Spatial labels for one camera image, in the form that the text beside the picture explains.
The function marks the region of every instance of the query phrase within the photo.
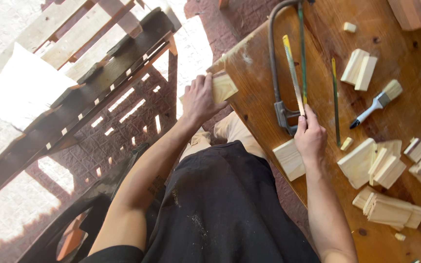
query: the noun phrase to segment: yellow saw blade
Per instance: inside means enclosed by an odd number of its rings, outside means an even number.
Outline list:
[[[289,37],[287,35],[284,35],[284,37],[282,38],[282,41],[284,42],[285,55],[287,55],[287,60],[289,62],[290,75],[292,77],[293,87],[295,89],[295,96],[297,97],[297,104],[300,110],[300,115],[304,116],[305,109],[303,108],[303,100],[301,99],[300,86],[298,85],[297,72],[295,71],[295,63],[293,62]]]

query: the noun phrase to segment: hand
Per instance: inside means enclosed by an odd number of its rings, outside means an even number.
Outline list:
[[[326,129],[319,125],[318,117],[308,104],[305,104],[305,114],[307,119],[304,116],[298,118],[295,146],[305,166],[318,165],[324,159],[327,143]]]
[[[198,127],[212,118],[221,109],[225,108],[228,102],[214,103],[212,97],[212,74],[207,76],[198,75],[191,82],[191,86],[185,87],[183,97],[183,117],[193,122]]]

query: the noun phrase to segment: brush bristles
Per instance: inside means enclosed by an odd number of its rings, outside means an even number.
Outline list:
[[[402,93],[402,86],[397,80],[392,80],[386,85],[383,92],[389,97],[389,100],[392,101]]]

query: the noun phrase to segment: beige pants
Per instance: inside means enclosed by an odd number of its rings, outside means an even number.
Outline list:
[[[267,159],[261,146],[256,142],[248,128],[243,124],[237,114],[232,111],[227,117],[214,126],[214,136],[219,139],[227,139],[227,142],[241,141],[246,151]],[[186,156],[210,147],[211,133],[205,132],[202,127],[193,135],[191,143],[188,143],[180,161]]]

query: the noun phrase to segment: wooden workbench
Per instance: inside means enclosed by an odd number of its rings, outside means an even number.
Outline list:
[[[354,149],[366,138],[377,142],[400,139],[402,151],[412,137],[421,138],[421,29],[404,32],[385,0],[323,0],[305,10],[308,103],[317,111],[319,123],[327,129],[326,158],[328,176],[341,200],[353,231],[360,262],[401,262],[421,260],[421,224],[418,229],[405,228],[404,242],[394,238],[395,230],[387,225],[368,222],[362,211],[352,205],[359,190],[355,190],[342,174],[336,162],[346,155],[336,145],[334,97],[331,77],[331,57],[337,61],[340,78],[354,49],[361,48],[378,57],[367,92],[338,81],[341,141],[352,137]],[[342,30],[343,23],[356,24],[357,33]],[[281,96],[287,107],[297,110],[295,94],[289,76],[282,36],[289,35],[301,85],[299,23],[294,8],[281,11],[275,21],[274,39],[278,80]],[[268,53],[268,22],[217,61],[209,71],[227,71],[239,89],[231,105],[245,125],[283,173],[272,149],[291,137],[278,126],[274,110],[274,92]],[[392,79],[402,84],[404,92],[384,110],[374,112],[359,128],[349,130],[351,122],[371,105],[372,98]],[[401,160],[409,168],[405,156]],[[302,176],[290,185],[307,204],[306,178]],[[407,171],[389,190],[375,187],[393,197],[421,206],[421,184]]]

